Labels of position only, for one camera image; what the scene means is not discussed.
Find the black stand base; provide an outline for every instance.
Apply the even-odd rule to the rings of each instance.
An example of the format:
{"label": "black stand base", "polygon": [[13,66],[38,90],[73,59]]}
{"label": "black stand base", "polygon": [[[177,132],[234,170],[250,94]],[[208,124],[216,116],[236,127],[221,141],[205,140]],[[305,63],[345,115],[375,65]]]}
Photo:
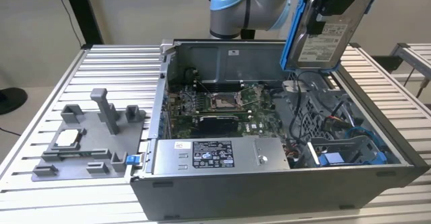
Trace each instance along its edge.
{"label": "black stand base", "polygon": [[0,90],[0,115],[14,111],[26,101],[24,89],[8,88]]}

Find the white label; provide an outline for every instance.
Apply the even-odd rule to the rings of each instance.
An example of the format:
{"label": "white label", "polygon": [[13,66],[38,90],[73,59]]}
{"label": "white label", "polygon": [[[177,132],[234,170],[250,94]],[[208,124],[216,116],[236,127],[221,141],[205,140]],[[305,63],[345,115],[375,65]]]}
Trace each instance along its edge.
{"label": "white label", "polygon": [[323,63],[331,61],[345,29],[347,25],[325,24],[320,35],[308,35],[298,61]]}
{"label": "white label", "polygon": [[228,50],[228,55],[229,56],[237,56],[240,54],[238,50]]}
{"label": "white label", "polygon": [[189,149],[190,142],[174,142],[174,149]]}

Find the barcode label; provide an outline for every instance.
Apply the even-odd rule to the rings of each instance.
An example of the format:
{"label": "barcode label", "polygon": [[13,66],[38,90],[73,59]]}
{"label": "barcode label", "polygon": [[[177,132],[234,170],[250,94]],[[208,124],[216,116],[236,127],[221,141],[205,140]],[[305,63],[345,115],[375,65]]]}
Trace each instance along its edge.
{"label": "barcode label", "polygon": [[298,61],[321,63],[331,61],[345,30],[347,25],[325,24],[320,35],[308,35]]}

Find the warning sticker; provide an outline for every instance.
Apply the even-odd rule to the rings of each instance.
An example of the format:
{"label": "warning sticker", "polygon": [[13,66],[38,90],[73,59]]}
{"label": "warning sticker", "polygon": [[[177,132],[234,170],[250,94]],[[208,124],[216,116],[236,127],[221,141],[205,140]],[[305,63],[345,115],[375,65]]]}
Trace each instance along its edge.
{"label": "warning sticker", "polygon": [[193,167],[234,167],[232,142],[193,142]]}
{"label": "warning sticker", "polygon": [[343,37],[347,25],[325,24],[320,35],[308,35],[300,62],[328,62]]}

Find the metal frame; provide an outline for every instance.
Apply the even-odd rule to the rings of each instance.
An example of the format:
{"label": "metal frame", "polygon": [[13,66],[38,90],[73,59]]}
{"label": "metal frame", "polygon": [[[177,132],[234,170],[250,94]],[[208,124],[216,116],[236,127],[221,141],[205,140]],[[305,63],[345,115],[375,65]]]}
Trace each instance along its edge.
{"label": "metal frame", "polygon": [[[345,49],[341,64],[413,150],[431,164],[429,110],[360,48]],[[52,132],[58,127],[56,112],[64,103],[82,104],[90,110],[86,92],[94,85],[104,84],[117,103],[125,104],[132,100],[141,106],[146,105],[156,88],[152,75],[157,73],[157,65],[158,46],[106,45],[80,52],[0,165],[1,221],[57,223],[58,216],[66,216],[69,222],[148,221],[125,179],[30,182],[28,171],[38,162],[34,158],[45,150]],[[148,123],[145,121],[142,139],[148,134]],[[138,151],[144,152],[146,146],[146,140],[141,140]],[[429,223],[429,201],[431,172],[427,172],[405,188],[384,191],[359,210],[201,220],[196,223]]]}
{"label": "metal frame", "polygon": [[399,56],[427,79],[431,79],[431,44],[399,43],[391,55]]}

